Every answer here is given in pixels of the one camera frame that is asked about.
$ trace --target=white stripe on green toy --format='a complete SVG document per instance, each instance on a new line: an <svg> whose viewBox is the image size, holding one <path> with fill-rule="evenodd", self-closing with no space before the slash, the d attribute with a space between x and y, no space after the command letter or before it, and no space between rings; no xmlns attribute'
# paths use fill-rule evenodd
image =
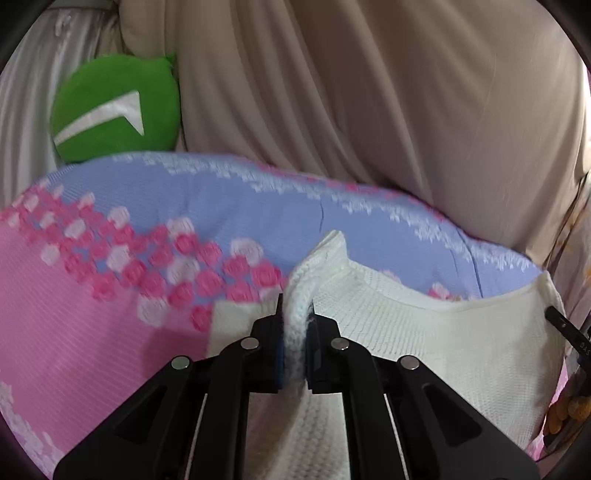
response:
<svg viewBox="0 0 591 480"><path fill-rule="evenodd" d="M104 124L109 120L123 116L140 135L144 135L144 123L142 122L142 109L139 102L139 92L129 92L109 102L103 103L90 112L78 117L70 125L61 130L53 139L56 146L64 143L73 136Z"/></svg>

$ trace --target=white curtain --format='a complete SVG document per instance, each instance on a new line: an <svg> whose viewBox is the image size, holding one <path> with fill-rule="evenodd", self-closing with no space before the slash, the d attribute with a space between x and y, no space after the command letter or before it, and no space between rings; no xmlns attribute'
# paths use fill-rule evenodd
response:
<svg viewBox="0 0 591 480"><path fill-rule="evenodd" d="M57 89L94 58L99 9L51 9L29 29L0 75L0 209L60 165L49 132Z"/></svg>

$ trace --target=green plush toy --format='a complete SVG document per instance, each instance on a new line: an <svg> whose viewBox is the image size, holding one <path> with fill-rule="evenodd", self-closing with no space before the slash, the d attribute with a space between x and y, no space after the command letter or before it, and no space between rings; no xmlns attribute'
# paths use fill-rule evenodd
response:
<svg viewBox="0 0 591 480"><path fill-rule="evenodd" d="M180 126L173 59L100 57L64 83L51 134L66 163L128 151L172 150Z"/></svg>

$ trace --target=white towel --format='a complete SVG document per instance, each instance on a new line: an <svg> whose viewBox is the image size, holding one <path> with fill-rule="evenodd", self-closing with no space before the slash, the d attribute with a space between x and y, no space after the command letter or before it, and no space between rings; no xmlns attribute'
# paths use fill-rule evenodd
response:
<svg viewBox="0 0 591 480"><path fill-rule="evenodd" d="M373 355L417 356L520 447L538 433L564 352L563 338L544 318L549 305L563 311L548 274L492 299L445 302L352 262L342 233L331 232L285 289L285 388L251 396L245 478L349 477L341 397L312 396L304 383L312 301L317 313L338 322L342 336ZM218 304L210 354L220 351L221 339L248 335L274 303Z"/></svg>

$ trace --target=metal screw head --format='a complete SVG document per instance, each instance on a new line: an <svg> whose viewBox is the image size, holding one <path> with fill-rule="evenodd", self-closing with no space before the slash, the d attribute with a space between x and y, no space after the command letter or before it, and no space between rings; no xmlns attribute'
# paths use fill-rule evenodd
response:
<svg viewBox="0 0 591 480"><path fill-rule="evenodd" d="M400 365L402 365L407 370L416 370L421 366L421 362L419 362L418 358L415 356L406 355L400 360Z"/></svg>
<svg viewBox="0 0 591 480"><path fill-rule="evenodd" d="M333 338L330 342L330 346L335 350L347 350L349 348L349 341L346 338Z"/></svg>
<svg viewBox="0 0 591 480"><path fill-rule="evenodd" d="M170 364L175 370L184 370L191 365L191 360L186 356L176 356Z"/></svg>
<svg viewBox="0 0 591 480"><path fill-rule="evenodd" d="M255 348L258 348L259 341L254 337L246 337L240 342L240 346L244 348L244 350L254 350Z"/></svg>

